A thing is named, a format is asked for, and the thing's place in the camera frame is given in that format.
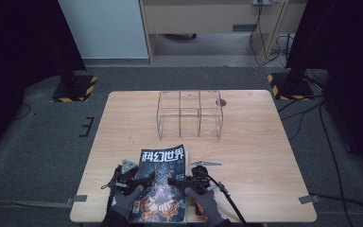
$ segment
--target floor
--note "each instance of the floor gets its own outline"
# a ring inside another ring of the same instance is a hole
[[[286,35],[278,39],[280,49],[286,48]],[[285,55],[279,55],[279,47],[274,46],[274,61],[260,66],[250,45],[250,33],[215,33],[199,34],[193,39],[187,35],[159,35],[152,67],[197,67],[197,66],[229,66],[229,67],[282,67],[285,65]],[[148,61],[113,61],[94,63],[86,66],[141,66],[147,67]]]

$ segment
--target clear acrylic box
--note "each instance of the clear acrylic box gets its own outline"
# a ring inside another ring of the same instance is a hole
[[[223,112],[219,91],[160,92],[158,134],[163,137],[220,138]]]

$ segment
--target table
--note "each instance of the table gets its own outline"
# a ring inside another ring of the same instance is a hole
[[[268,91],[220,91],[226,100],[223,127],[217,137],[163,137],[157,131],[158,91],[112,92],[109,95],[86,164],[70,219],[100,222],[110,190],[101,189],[123,159],[139,161],[142,148],[172,148],[185,144],[189,161],[220,162],[207,166],[225,184],[247,222],[311,222],[317,218],[284,127]],[[222,217],[238,222],[226,198],[216,190]],[[187,222],[202,222],[189,206]]]
[[[251,0],[139,0],[149,59],[154,61],[158,34],[252,32],[259,8]],[[252,32],[261,62],[268,61],[279,34],[295,33],[306,0],[275,1],[263,6]]]

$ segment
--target black cable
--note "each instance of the black cable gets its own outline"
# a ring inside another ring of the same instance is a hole
[[[287,40],[285,41],[285,48],[286,49],[289,49],[288,46],[289,46],[289,40],[290,40],[290,33],[287,34]],[[288,59],[288,50],[285,52],[285,60],[287,61]]]
[[[291,117],[293,117],[293,116],[295,116],[295,115],[298,115],[298,114],[306,114],[306,113],[308,113],[308,112],[310,112],[310,111],[313,111],[315,108],[317,108],[319,105],[321,105],[321,103],[322,103],[322,102],[318,103],[317,105],[315,105],[315,106],[313,106],[313,107],[310,107],[310,108],[306,109],[306,110],[305,110],[305,111],[303,111],[303,112],[298,112],[298,113],[294,113],[293,115],[283,117],[283,118],[281,118],[281,120],[286,120],[286,119],[291,118]]]
[[[280,54],[280,52],[282,52],[282,53],[286,53],[287,51],[289,51],[290,49],[291,49],[291,47],[288,47],[288,45],[285,47],[285,49],[283,49],[282,51],[281,51],[281,47],[280,47],[280,45],[279,45],[279,39],[280,38],[284,38],[284,37],[286,37],[288,40],[289,39],[292,39],[292,40],[294,40],[294,38],[292,38],[292,37],[289,37],[289,36],[286,36],[286,35],[281,35],[281,36],[278,36],[278,38],[276,38],[276,45],[278,45],[278,49],[279,50],[276,50],[276,49],[272,49],[272,51],[274,51],[274,52],[277,52],[278,54]]]
[[[28,112],[22,116],[19,116],[19,117],[15,117],[13,118],[13,120],[19,120],[19,119],[22,119],[23,117],[27,116],[28,114],[30,114],[31,112],[31,106],[26,104],[26,103],[23,103],[22,106],[27,106],[28,107]]]
[[[258,60],[257,60],[257,58],[256,58],[256,54],[255,54],[255,50],[254,50],[254,48],[253,48],[253,46],[252,46],[252,33],[250,34],[250,47],[251,47],[251,50],[252,50],[252,53],[253,53],[253,55],[254,55],[254,58],[255,58],[255,61],[257,62],[257,64],[258,65],[260,65],[260,66],[263,66],[263,65],[266,65],[266,64],[268,64],[269,62],[271,62],[271,61],[274,61],[274,60],[276,60],[278,57],[279,57],[279,55],[278,56],[276,56],[276,57],[274,57],[274,58],[272,58],[272,59],[269,59],[268,58],[268,56],[267,56],[267,51],[266,51],[266,49],[265,49],[265,42],[264,42],[264,36],[263,36],[263,34],[262,34],[262,31],[261,31],[261,14],[262,14],[262,1],[261,0],[259,0],[258,1],[258,18],[257,18],[257,20],[256,20],[256,22],[255,22],[255,27],[258,27],[258,30],[259,30],[259,34],[260,34],[260,37],[261,37],[261,41],[262,41],[262,47],[263,47],[263,50],[264,50],[264,55],[265,55],[265,58],[266,58],[266,60],[268,60],[267,62],[265,62],[265,63],[260,63]]]
[[[290,118],[290,117],[293,117],[293,116],[295,116],[295,115],[298,115],[298,114],[301,114],[301,115],[302,115],[302,117],[300,118],[299,128],[297,129],[296,133],[294,133],[294,135],[293,135],[293,136],[291,136],[290,138],[288,138],[288,140],[289,140],[289,141],[290,141],[290,140],[292,140],[292,139],[294,139],[294,137],[296,137],[296,136],[299,134],[300,129],[302,128],[302,122],[303,122],[304,115],[305,115],[306,113],[310,112],[310,111],[315,110],[315,108],[317,108],[319,105],[321,105],[321,103],[322,103],[322,102],[318,103],[317,105],[315,105],[315,106],[313,106],[313,107],[308,108],[307,110],[305,110],[305,111],[303,111],[303,112],[294,113],[293,115],[290,115],[290,116],[287,116],[287,117],[281,118],[281,120],[286,120],[286,119],[288,119],[288,118]]]
[[[339,187],[339,191],[340,191],[341,201],[342,201],[342,204],[343,204],[344,214],[346,216],[347,221],[349,222],[349,225],[351,227],[353,227],[352,221],[351,221],[350,216],[349,216],[348,211],[347,211],[346,199],[344,197],[344,191],[343,191],[343,186],[342,186],[342,183],[341,183],[340,170],[338,169],[336,155],[335,155],[335,152],[333,150],[333,147],[332,147],[332,144],[331,144],[331,141],[330,141],[330,138],[329,138],[328,131],[326,130],[325,123],[323,122],[322,105],[323,105],[324,102],[325,102],[325,99],[320,104],[320,123],[322,124],[323,132],[325,133],[326,140],[328,142],[328,146],[329,146],[329,149],[331,151],[333,161],[335,163],[335,169],[336,169],[337,180],[338,180],[338,187]]]
[[[311,196],[317,195],[317,196],[319,196],[321,198],[325,198],[325,199],[329,199],[329,200],[335,200],[335,201],[341,201],[342,200],[342,198],[340,198],[340,197],[325,196],[325,195],[320,195],[320,194],[316,194],[316,193],[309,193],[309,195],[311,195]],[[361,201],[355,201],[355,200],[350,200],[350,199],[345,199],[345,200],[348,201],[348,202],[363,206],[363,202],[361,202]]]
[[[238,215],[238,218],[240,218],[241,223],[243,223],[244,226],[248,227],[249,224],[246,222],[244,217],[241,215],[240,211],[238,210],[237,206],[233,202],[231,195],[229,194],[228,190],[226,190],[225,186],[221,182],[218,183],[217,181],[215,181],[215,179],[212,178],[210,175],[208,175],[208,173],[202,172],[199,170],[197,170],[197,172],[208,177],[219,188],[219,190],[225,195],[226,199],[228,200],[229,204],[232,206],[235,213]]]
[[[297,129],[296,133],[293,136],[291,136],[290,138],[288,138],[288,141],[294,139],[294,137],[296,137],[296,135],[299,134],[300,129],[302,128],[302,122],[303,122],[304,115],[305,115],[305,113],[302,113],[302,117],[300,117],[299,128]]]
[[[278,110],[278,113],[281,112],[282,110],[284,110],[285,108],[287,108],[288,106],[290,106],[291,104],[294,104],[297,101],[300,101],[300,100],[303,100],[303,99],[306,99],[306,98],[309,98],[309,97],[320,97],[320,96],[303,96],[303,97],[300,97],[298,99],[294,99],[292,102],[289,102],[284,107],[282,107],[280,110]]]
[[[278,41],[278,40],[279,40],[279,38],[280,38],[280,37],[276,38],[276,41],[275,41],[276,45],[278,46],[278,49],[277,49],[277,50],[273,50],[273,49],[271,49],[271,50],[270,50],[270,53],[271,53],[272,51],[276,51],[276,53],[280,55],[280,54],[281,54],[281,52],[285,52],[285,49],[284,49],[284,50],[282,50],[281,46],[279,45],[279,41]]]

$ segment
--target magazine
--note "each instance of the magazine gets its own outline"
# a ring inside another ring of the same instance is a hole
[[[184,145],[141,151],[137,178],[155,172],[155,179],[134,202],[130,222],[185,222],[186,197],[176,186],[167,184],[167,178],[185,180],[187,156]]]

